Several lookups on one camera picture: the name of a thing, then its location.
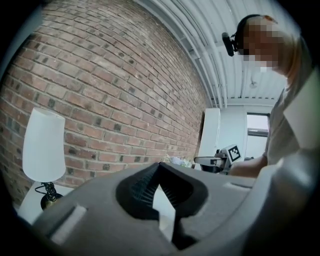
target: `white nightstand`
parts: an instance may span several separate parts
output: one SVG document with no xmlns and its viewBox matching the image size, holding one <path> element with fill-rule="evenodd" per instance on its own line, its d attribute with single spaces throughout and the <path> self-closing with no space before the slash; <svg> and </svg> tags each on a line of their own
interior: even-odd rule
<svg viewBox="0 0 320 256">
<path fill-rule="evenodd" d="M 35 188 L 40 186 L 40 182 L 33 183 L 29 192 L 23 199 L 19 210 L 17 211 L 18 215 L 31 225 L 36 221 L 37 217 L 43 212 L 43 210 L 41 209 L 40 201 L 44 195 L 35 191 Z M 54 187 L 56 192 L 63 196 L 67 195 L 69 192 L 74 190 L 73 188 L 59 185 L 54 185 Z M 43 187 L 40 188 L 39 191 L 45 193 L 46 189 Z"/>
</svg>

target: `brick wall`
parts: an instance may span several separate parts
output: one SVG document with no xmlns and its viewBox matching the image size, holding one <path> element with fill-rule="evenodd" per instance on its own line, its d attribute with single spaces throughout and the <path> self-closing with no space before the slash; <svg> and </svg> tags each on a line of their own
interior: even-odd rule
<svg viewBox="0 0 320 256">
<path fill-rule="evenodd" d="M 53 1 L 9 67 L 0 95 L 0 162 L 17 204 L 34 107 L 64 116 L 65 175 L 84 181 L 193 157 L 206 98 L 192 65 L 159 21 L 131 1 Z"/>
</svg>

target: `table lamp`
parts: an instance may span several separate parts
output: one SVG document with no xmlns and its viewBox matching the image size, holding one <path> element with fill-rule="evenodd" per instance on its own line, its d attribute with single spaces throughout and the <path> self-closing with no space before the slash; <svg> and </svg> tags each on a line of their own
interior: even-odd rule
<svg viewBox="0 0 320 256">
<path fill-rule="evenodd" d="M 40 202 L 43 210 L 62 197 L 52 182 L 61 178 L 66 171 L 65 121 L 54 112 L 35 107 L 26 127 L 22 168 L 30 179 L 41 182 L 42 186 L 35 191 L 44 194 Z M 37 190 L 43 187 L 46 193 Z"/>
</svg>

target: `person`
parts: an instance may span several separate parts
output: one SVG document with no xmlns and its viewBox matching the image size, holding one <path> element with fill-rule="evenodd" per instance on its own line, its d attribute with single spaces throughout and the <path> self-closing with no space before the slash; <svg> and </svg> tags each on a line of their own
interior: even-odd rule
<svg viewBox="0 0 320 256">
<path fill-rule="evenodd" d="M 229 172 L 233 176 L 255 178 L 263 167 L 274 165 L 299 149 L 284 110 L 298 94 L 314 65 L 304 39 L 281 30 L 278 23 L 267 15 L 244 17 L 237 26 L 234 42 L 239 54 L 287 78 L 287 85 L 270 114 L 264 154 L 256 159 L 236 162 Z"/>
</svg>

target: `ceiling pipe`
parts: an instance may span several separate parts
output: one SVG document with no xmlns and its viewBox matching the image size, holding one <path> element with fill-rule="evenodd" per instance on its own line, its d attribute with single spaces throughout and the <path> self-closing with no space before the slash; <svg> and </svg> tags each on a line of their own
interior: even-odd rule
<svg viewBox="0 0 320 256">
<path fill-rule="evenodd" d="M 194 45 L 194 43 L 193 43 L 193 41 L 191 40 L 191 38 L 189 37 L 188 33 L 187 33 L 187 32 L 185 31 L 185 29 L 180 25 L 179 21 L 172 15 L 172 13 L 170 12 L 170 10 L 168 10 L 166 7 L 164 7 L 162 3 L 160 3 L 158 0 L 152 0 L 152 2 L 153 2 L 158 8 L 160 8 L 172 21 L 174 21 L 174 23 L 177 25 L 177 27 L 181 30 L 181 32 L 183 33 L 183 35 L 185 36 L 185 38 L 186 38 L 186 39 L 188 40 L 188 42 L 190 43 L 190 45 L 191 45 L 191 47 L 192 47 L 192 49 L 193 49 L 193 51 L 194 51 L 194 54 L 195 54 L 196 58 L 199 60 L 200 65 L 201 65 L 201 67 L 202 67 L 202 69 L 203 69 L 203 71 L 204 71 L 204 75 L 206 76 L 206 79 L 207 79 L 208 81 L 210 81 L 209 76 L 208 76 L 208 73 L 207 73 L 207 71 L 206 71 L 206 69 L 205 69 L 205 67 L 204 67 L 204 63 L 203 63 L 203 61 L 202 61 L 202 59 L 201 59 L 201 56 L 200 56 L 200 54 L 199 54 L 199 52 L 198 52 L 198 50 L 197 50 L 197 47 Z M 208 91 L 208 87 L 207 87 L 207 85 L 206 85 L 205 82 L 203 82 L 203 83 L 204 83 L 205 90 L 206 90 L 206 92 L 207 92 L 207 96 L 210 98 L 210 93 L 209 93 L 209 91 Z M 212 95 L 213 95 L 213 99 L 214 99 L 214 102 L 215 102 L 215 106 L 217 106 L 216 97 L 215 97 L 214 91 L 212 90 L 212 86 L 210 86 L 210 90 L 211 90 L 211 93 L 212 93 Z M 218 96 L 218 104 L 219 104 L 219 107 L 221 108 L 221 107 L 222 107 L 222 103 L 221 103 L 221 98 L 220 98 L 220 100 L 219 100 L 219 96 Z"/>
<path fill-rule="evenodd" d="M 163 0 L 160 0 L 165 6 L 167 6 L 167 8 L 173 12 L 180 20 L 181 22 L 183 23 L 183 25 L 188 29 L 188 31 L 190 32 L 190 34 L 192 35 L 192 37 L 195 39 L 196 41 L 196 45 L 200 47 L 200 50 L 201 52 L 203 53 L 203 57 L 204 57 L 204 60 L 206 62 L 206 65 L 204 66 L 203 64 L 203 59 L 200 58 L 199 61 L 200 63 L 202 63 L 202 68 L 203 68 L 203 71 L 204 71 L 204 74 L 206 76 L 206 78 L 208 79 L 208 81 L 211 81 L 211 83 L 215 86 L 215 89 L 216 89 L 216 95 L 217 95 L 217 101 L 218 101 L 218 104 L 219 104 L 219 108 L 222 109 L 223 108 L 223 101 L 221 99 L 221 95 L 220 95 L 220 90 L 219 90 L 219 87 L 218 87 L 218 79 L 216 77 L 216 73 L 215 73 L 215 70 L 214 70 L 214 67 L 212 65 L 212 62 L 207 54 L 207 51 L 197 33 L 197 31 L 195 30 L 195 28 L 190 24 L 189 20 L 187 19 L 187 17 L 181 12 L 181 10 L 171 1 L 171 0 L 167 0 L 167 1 L 163 1 Z M 213 94 L 213 97 L 215 97 L 215 93 L 212 89 L 212 86 L 211 86 L 211 90 L 212 90 L 212 94 Z"/>
<path fill-rule="evenodd" d="M 188 9 L 189 13 L 193 14 L 193 17 L 199 22 L 200 27 L 203 29 L 203 33 L 206 37 L 206 39 L 209 42 L 209 45 L 212 48 L 213 51 L 213 57 L 215 61 L 217 62 L 217 71 L 221 77 L 221 87 L 222 87 L 222 94 L 223 94 L 223 101 L 224 101 L 224 107 L 226 108 L 228 106 L 227 100 L 227 89 L 226 89 L 226 78 L 224 76 L 223 72 L 223 65 L 222 61 L 219 56 L 219 51 L 216 47 L 215 41 L 213 40 L 213 35 L 212 35 L 212 29 L 208 26 L 206 21 L 204 20 L 204 15 L 202 11 L 199 9 L 197 4 L 194 4 L 191 1 L 184 1 L 184 6 Z"/>
</svg>

